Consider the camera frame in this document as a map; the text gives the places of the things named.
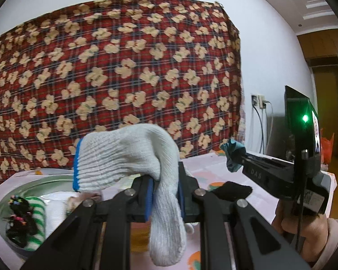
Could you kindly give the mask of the person's right hand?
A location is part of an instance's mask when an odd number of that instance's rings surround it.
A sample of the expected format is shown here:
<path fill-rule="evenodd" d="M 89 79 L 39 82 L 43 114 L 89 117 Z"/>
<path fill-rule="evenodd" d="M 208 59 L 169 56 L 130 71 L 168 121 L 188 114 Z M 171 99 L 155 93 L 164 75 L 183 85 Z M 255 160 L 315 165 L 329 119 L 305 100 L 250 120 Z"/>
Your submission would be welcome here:
<path fill-rule="evenodd" d="M 297 216 L 285 215 L 286 202 L 279 200 L 272 226 L 280 234 L 284 232 L 295 234 L 299 225 Z M 300 236 L 305 242 L 301 250 L 301 257 L 306 262 L 318 260 L 328 240 L 329 230 L 325 215 L 304 216 L 301 219 Z"/>

